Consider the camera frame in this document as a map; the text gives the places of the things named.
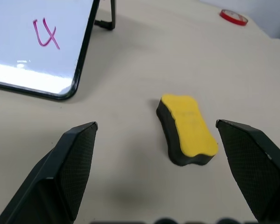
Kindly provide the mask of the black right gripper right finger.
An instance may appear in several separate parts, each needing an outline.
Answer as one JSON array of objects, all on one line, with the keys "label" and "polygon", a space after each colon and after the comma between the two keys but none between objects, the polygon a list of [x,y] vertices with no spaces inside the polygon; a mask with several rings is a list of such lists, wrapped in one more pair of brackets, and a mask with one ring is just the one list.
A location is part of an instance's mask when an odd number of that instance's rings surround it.
[{"label": "black right gripper right finger", "polygon": [[280,149],[261,130],[219,119],[231,173],[259,222],[280,223]]}]

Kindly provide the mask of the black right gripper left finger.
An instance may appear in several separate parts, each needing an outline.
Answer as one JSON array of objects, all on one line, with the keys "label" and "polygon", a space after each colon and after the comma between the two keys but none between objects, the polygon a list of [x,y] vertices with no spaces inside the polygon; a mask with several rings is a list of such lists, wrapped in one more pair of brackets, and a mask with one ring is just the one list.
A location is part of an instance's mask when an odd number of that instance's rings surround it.
[{"label": "black right gripper left finger", "polygon": [[0,214],[0,224],[72,224],[91,170],[98,125],[66,131],[30,171]]}]

